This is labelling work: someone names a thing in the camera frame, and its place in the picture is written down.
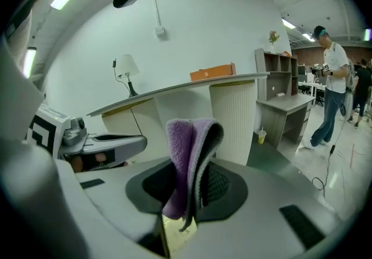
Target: flower vase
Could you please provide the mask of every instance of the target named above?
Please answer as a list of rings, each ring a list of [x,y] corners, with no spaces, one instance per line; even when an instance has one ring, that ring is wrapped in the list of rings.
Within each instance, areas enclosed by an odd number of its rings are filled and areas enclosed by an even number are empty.
[[[276,52],[275,52],[275,47],[274,47],[274,43],[273,43],[273,42],[270,43],[270,53],[272,53],[272,54],[276,54]]]

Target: curved desk top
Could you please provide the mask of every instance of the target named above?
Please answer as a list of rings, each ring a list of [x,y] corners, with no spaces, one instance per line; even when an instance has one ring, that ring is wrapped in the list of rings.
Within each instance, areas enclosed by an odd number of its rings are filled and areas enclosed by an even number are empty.
[[[195,81],[195,82],[187,82],[187,83],[183,83],[183,84],[179,84],[175,86],[170,86],[170,87],[150,91],[145,94],[139,94],[134,97],[126,98],[125,100],[121,100],[119,102],[115,102],[114,104],[111,104],[111,105],[99,108],[95,111],[92,111],[88,113],[87,115],[89,116],[101,115],[105,112],[115,110],[120,107],[128,106],[131,104],[136,104],[141,101],[151,99],[155,96],[159,96],[162,94],[170,94],[176,91],[188,90],[188,89],[192,89],[196,87],[215,85],[215,84],[224,84],[224,83],[228,84],[228,83],[238,83],[241,81],[248,81],[248,80],[265,79],[267,78],[268,74],[269,73],[240,74],[240,75],[224,76],[224,77],[217,77],[217,78],[209,78],[209,79],[204,79],[204,80]]]
[[[315,98],[311,95],[306,94],[296,94],[296,95],[284,95],[282,97],[274,97],[268,101],[256,101],[259,104],[271,106],[282,110],[284,112],[295,112],[302,105],[313,101]]]

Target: table lamp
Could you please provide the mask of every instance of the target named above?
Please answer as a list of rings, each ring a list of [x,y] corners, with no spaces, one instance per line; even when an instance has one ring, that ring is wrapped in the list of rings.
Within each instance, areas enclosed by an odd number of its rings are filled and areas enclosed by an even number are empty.
[[[128,78],[129,97],[138,95],[138,93],[136,93],[135,90],[133,89],[132,82],[130,81],[130,77],[140,73],[140,70],[138,70],[137,65],[135,65],[132,55],[125,54],[119,57],[117,59],[117,68],[119,74],[121,75],[124,74]]]

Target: sneaker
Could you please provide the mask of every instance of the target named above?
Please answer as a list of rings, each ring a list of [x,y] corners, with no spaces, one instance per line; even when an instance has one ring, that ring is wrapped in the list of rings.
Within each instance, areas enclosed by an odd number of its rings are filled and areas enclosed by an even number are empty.
[[[310,149],[310,150],[314,150],[315,149],[315,146],[312,145],[310,139],[302,139],[302,144],[304,147]]]
[[[325,146],[330,146],[330,144],[328,142],[324,141],[324,140],[322,140],[320,144],[325,145]]]

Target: cardboard box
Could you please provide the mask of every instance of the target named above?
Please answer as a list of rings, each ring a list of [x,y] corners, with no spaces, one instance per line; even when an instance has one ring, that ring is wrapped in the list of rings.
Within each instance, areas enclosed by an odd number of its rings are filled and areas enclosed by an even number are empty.
[[[209,78],[223,77],[236,75],[235,64],[230,63],[229,65],[214,66],[213,68],[201,69],[196,72],[190,73],[191,81],[198,81]]]

